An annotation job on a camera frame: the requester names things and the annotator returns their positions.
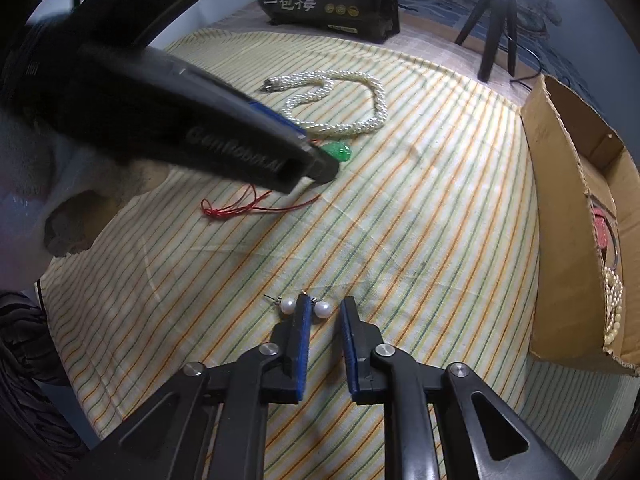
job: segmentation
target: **red string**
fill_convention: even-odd
[[[247,197],[247,195],[250,192],[252,192],[254,194],[254,199],[251,200],[251,202],[249,202],[248,204],[240,205],[242,203],[242,201]],[[311,200],[307,200],[306,202],[303,202],[302,204],[296,204],[296,205],[292,205],[292,206],[288,206],[288,207],[260,207],[260,206],[258,206],[258,204],[262,200],[267,198],[270,194],[271,194],[271,191],[266,191],[266,192],[262,193],[261,195],[258,195],[258,192],[255,189],[255,186],[253,184],[249,184],[246,187],[246,189],[244,190],[244,193],[242,194],[242,196],[238,200],[233,202],[232,204],[225,205],[224,207],[222,207],[220,209],[215,209],[215,208],[212,207],[211,202],[209,202],[209,200],[204,198],[200,202],[200,208],[202,209],[202,212],[205,215],[207,215],[209,217],[212,217],[212,218],[231,218],[233,216],[240,216],[240,215],[243,215],[243,214],[251,213],[252,211],[261,211],[263,213],[285,213],[285,212],[289,212],[289,211],[294,211],[296,209],[300,209],[302,207],[306,207],[306,206],[312,204],[313,202],[315,202],[316,200],[318,200],[320,198],[320,195],[316,195]]]

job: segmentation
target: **metal screw head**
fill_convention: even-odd
[[[469,372],[471,371],[471,368],[469,368],[464,363],[451,363],[449,365],[449,370],[456,377],[466,377],[466,376],[469,375]]]
[[[276,355],[280,351],[280,347],[276,343],[262,343],[260,345],[260,353],[262,355]]]
[[[376,346],[376,354],[382,355],[382,357],[389,357],[396,353],[396,349],[392,345],[387,343],[380,343]]]
[[[199,362],[187,363],[182,367],[182,373],[189,377],[197,377],[204,373],[204,364]]]

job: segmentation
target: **tripod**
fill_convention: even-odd
[[[507,71],[511,76],[515,76],[516,72],[516,51],[518,45],[516,43],[516,0],[478,0],[471,14],[466,19],[465,25],[460,30],[455,43],[462,45],[463,41],[476,26],[485,10],[489,9],[490,21],[489,29],[484,42],[484,52],[482,53],[482,61],[480,62],[480,70],[478,70],[478,79],[483,83],[489,81],[491,69],[494,65],[495,54],[498,52],[500,37],[504,22],[507,22]]]

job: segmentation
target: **striped fabric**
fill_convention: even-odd
[[[385,341],[421,362],[467,362],[581,477],[593,478],[628,417],[638,381],[527,357],[538,275],[537,200],[518,108],[485,86],[384,48],[335,38],[202,30],[170,47],[278,109],[297,90],[270,75],[363,70],[382,80],[389,120],[353,139],[353,158],[312,206],[210,221],[241,184],[174,170],[132,200],[91,250],[42,279],[50,330],[102,436],[185,361],[217,365],[268,339],[263,294],[356,297]],[[371,113],[341,82],[300,118]],[[312,197],[301,183],[271,206]],[[267,479],[383,477],[380,407],[350,403],[334,323],[313,326],[299,406],[273,406]]]

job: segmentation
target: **white pearl necklace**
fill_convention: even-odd
[[[329,124],[302,121],[292,115],[291,112],[296,106],[319,101],[327,97],[335,86],[335,80],[355,81],[371,88],[375,109],[373,117],[369,117],[363,121],[356,121],[353,124]],[[381,128],[385,124],[386,118],[388,117],[385,88],[382,86],[380,79],[364,72],[356,72],[353,70],[316,70],[270,77],[265,80],[260,90],[281,92],[283,90],[289,90],[290,88],[310,85],[319,86],[319,88],[289,97],[280,110],[280,113],[289,121],[304,128],[306,131],[312,134],[320,134],[324,137],[347,137],[368,134]]]
[[[607,328],[604,335],[606,346],[613,343],[618,335],[620,320],[622,319],[622,281],[609,267],[604,268],[604,285],[606,292],[606,320]]]

